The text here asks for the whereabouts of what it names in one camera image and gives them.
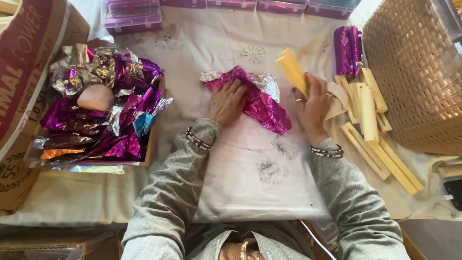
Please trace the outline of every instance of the sleeve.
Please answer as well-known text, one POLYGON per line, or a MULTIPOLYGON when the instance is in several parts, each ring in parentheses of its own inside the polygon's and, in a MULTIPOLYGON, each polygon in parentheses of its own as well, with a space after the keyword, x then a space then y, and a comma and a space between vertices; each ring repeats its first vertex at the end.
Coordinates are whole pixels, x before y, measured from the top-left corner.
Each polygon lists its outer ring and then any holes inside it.
MULTIPOLYGON (((220 125, 202 118, 191 132, 213 144, 220 125)), ((183 259, 182 239, 197 210, 207 167, 208 151, 196 146, 185 132, 178 134, 162 167, 151 173, 150 184, 134 205, 134 216, 122 240, 122 259, 183 259)))
MULTIPOLYGON (((321 149, 338 149, 332 138, 321 149)), ((343 260, 409 260, 401 229, 390 219, 384 201, 347 158, 328 158, 310 152, 308 164, 316 186, 339 228, 343 260)))

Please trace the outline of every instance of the gray patterned shirt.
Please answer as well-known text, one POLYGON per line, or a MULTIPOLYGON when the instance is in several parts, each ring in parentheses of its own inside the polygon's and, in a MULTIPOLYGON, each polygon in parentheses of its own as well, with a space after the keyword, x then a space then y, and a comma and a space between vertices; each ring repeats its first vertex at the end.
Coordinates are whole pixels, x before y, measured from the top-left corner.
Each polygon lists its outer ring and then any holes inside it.
MULTIPOLYGON (((220 126, 206 118, 191 132, 212 144, 220 126)), ((331 138, 322 149, 338 149, 331 138)), ((339 259, 409 260, 401 230, 383 200, 347 158, 307 156, 316 185, 339 228, 339 259)), ((192 224, 204 183, 208 151, 180 133, 171 154, 140 193, 122 241, 123 260, 217 260, 231 236, 251 236, 266 260, 314 259, 286 221, 192 224)))

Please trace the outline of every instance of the person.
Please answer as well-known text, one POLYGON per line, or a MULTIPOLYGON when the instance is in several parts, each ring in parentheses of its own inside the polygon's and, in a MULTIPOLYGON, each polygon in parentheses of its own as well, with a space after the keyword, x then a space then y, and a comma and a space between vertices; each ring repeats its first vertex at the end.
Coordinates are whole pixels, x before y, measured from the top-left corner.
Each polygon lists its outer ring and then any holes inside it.
MULTIPOLYGON (((308 100, 293 90, 298 122, 309 143, 339 149, 323 128, 327 83, 306 74, 308 100)), ((206 173, 208 149, 220 129, 241 115, 246 91, 239 80, 213 92, 207 118, 175 137, 171 154, 134 206, 122 241, 123 260, 314 260, 304 237, 288 221, 192 224, 206 173)), ((348 159, 306 158, 339 229, 340 259, 408 260, 400 226, 383 200, 348 159)))

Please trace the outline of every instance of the phone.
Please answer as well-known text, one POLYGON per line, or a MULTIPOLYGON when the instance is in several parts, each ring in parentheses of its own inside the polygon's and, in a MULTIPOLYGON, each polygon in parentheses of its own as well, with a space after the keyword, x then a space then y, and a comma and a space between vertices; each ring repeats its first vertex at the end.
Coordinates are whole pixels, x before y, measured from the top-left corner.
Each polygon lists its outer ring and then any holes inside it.
POLYGON ((458 211, 462 211, 462 179, 446 181, 444 187, 449 195, 452 195, 452 203, 458 211))

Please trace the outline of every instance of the purple plastic box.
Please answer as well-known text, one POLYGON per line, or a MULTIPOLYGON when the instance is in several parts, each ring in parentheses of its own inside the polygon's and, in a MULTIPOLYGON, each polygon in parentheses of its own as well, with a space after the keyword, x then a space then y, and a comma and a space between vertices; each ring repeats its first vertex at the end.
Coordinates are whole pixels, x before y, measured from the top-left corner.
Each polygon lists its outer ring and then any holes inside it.
POLYGON ((208 7, 240 8, 253 11, 257 0, 207 0, 208 7))
POLYGON ((103 0, 101 19, 112 35, 162 29, 158 0, 103 0))
POLYGON ((305 9, 305 13, 309 15, 316 15, 316 16, 323 16, 328 18, 334 19, 341 19, 346 20, 350 17, 350 14, 353 12, 354 7, 358 6, 360 0, 353 1, 345 1, 345 7, 343 6, 335 6, 325 4, 322 0, 308 0, 308 6, 305 9))
POLYGON ((160 0, 162 6, 176 6, 185 8, 205 9, 205 0, 160 0))
POLYGON ((306 0, 258 0, 256 7, 257 11, 280 14, 302 14, 305 8, 306 0))

